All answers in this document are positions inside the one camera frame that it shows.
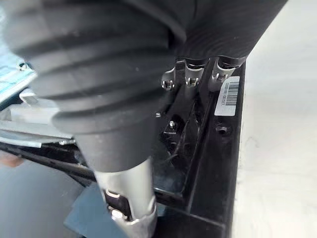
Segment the white surface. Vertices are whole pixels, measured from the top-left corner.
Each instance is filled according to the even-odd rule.
[[[317,11],[290,0],[247,60],[233,238],[317,238]]]

